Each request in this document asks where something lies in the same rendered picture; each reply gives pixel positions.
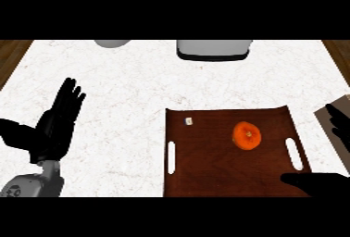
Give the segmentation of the grey rounded object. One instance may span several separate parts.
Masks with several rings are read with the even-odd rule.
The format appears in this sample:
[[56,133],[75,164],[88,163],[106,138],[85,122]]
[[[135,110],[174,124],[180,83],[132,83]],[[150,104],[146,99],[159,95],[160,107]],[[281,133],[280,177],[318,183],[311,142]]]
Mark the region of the grey rounded object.
[[118,48],[128,43],[128,40],[95,40],[95,44],[103,48]]

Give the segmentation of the white appliance with black base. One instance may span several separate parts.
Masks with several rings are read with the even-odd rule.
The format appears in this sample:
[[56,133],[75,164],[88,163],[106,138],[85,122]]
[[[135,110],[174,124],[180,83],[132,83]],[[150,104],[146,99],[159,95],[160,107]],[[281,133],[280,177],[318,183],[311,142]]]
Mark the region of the white appliance with black base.
[[247,57],[250,40],[177,40],[175,54],[183,60],[222,62]]

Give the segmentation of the orange squash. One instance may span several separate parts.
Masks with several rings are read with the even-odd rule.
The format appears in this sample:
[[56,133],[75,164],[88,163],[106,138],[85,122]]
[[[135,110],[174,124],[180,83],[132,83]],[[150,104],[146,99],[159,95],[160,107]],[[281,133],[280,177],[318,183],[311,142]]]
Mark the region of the orange squash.
[[231,129],[231,141],[242,150],[252,150],[262,141],[256,126],[246,121],[237,122]]

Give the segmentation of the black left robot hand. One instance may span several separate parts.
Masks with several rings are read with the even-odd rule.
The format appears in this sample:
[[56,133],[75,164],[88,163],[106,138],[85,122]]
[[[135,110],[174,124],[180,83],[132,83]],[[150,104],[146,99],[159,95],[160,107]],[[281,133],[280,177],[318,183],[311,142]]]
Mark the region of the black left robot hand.
[[8,147],[27,151],[30,164],[63,158],[84,98],[85,93],[81,92],[76,81],[66,78],[51,108],[44,112],[33,128],[0,118],[2,142]]

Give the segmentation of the brown wooden tray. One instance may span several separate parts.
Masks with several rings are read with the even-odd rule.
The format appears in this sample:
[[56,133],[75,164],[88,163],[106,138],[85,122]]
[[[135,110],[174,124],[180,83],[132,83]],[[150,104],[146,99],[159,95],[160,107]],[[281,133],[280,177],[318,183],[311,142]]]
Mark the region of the brown wooden tray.
[[[193,119],[187,126],[184,118]],[[246,121],[262,141],[249,151],[231,141],[231,129]],[[268,109],[165,111],[165,143],[174,145],[174,171],[163,172],[163,194],[190,197],[305,197],[280,181],[295,173],[284,140],[301,140],[284,106]]]

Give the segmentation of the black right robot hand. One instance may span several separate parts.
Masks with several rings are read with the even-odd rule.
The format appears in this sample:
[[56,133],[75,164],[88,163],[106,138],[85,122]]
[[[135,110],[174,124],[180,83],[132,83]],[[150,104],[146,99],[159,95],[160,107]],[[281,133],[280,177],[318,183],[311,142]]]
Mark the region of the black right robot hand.
[[[326,104],[324,108],[333,125],[332,133],[350,153],[350,118],[330,104]],[[283,173],[280,181],[311,197],[350,197],[350,177],[339,173]]]

